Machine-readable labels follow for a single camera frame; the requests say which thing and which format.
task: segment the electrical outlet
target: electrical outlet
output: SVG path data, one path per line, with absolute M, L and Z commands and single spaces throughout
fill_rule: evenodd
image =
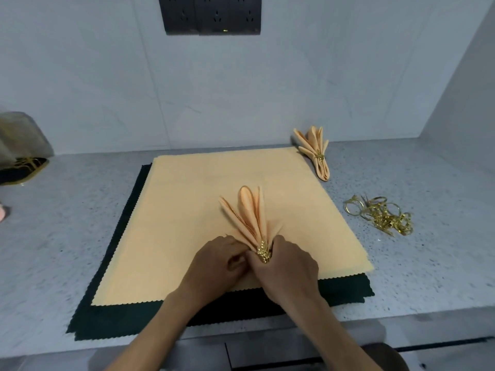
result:
M 232 33 L 261 33 L 261 0 L 229 0 L 229 9 Z
M 158 0 L 167 35 L 196 35 L 194 0 Z
M 200 34 L 229 33 L 229 0 L 194 0 Z

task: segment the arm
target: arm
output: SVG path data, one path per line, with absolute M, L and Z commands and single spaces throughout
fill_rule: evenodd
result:
M 246 258 L 268 297 L 279 304 L 335 371 L 381 371 L 333 315 L 318 291 L 318 263 L 294 243 L 277 236 L 266 264 Z
M 158 370 L 196 312 L 244 275 L 247 248 L 233 237 L 217 237 L 206 243 L 177 290 L 165 298 L 153 319 L 106 371 Z

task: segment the hand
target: hand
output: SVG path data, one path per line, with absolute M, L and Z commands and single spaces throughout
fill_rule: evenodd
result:
M 263 263 L 252 251 L 246 258 L 266 295 L 289 313 L 296 303 L 321 299 L 318 291 L 318 263 L 297 246 L 278 235 L 272 257 Z
M 201 309 L 234 286 L 249 269 L 244 257 L 247 249 L 231 235 L 207 242 L 194 256 L 176 292 Z

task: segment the countertop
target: countertop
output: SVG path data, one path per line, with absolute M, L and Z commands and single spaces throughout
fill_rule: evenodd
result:
M 163 154 L 56 156 L 34 179 L 0 187 L 0 357 L 127 344 L 74 341 L 67 325 L 95 274 L 142 164 Z M 342 321 L 495 305 L 490 183 L 429 152 L 418 139 L 330 143 L 322 182 L 369 254 L 375 296 L 334 309 Z M 353 194 L 385 195 L 411 211 L 412 235 L 390 237 L 343 212 Z M 290 327 L 286 316 L 186 329 L 183 338 Z

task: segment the folded napkin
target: folded napkin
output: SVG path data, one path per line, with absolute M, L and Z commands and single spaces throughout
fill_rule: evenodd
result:
M 294 134 L 302 143 L 302 146 L 299 146 L 299 150 L 311 159 L 318 177 L 324 181 L 328 181 L 330 171 L 325 161 L 325 150 L 328 146 L 328 140 L 323 142 L 323 128 L 316 130 L 315 126 L 311 126 L 307 132 L 307 138 L 297 129 L 294 129 Z
M 262 262 L 267 263 L 271 257 L 273 237 L 279 233 L 282 225 L 267 221 L 261 187 L 258 187 L 256 193 L 247 186 L 240 188 L 238 213 L 223 197 L 219 200 L 227 216 L 241 233 L 241 237 L 237 238 L 256 252 Z

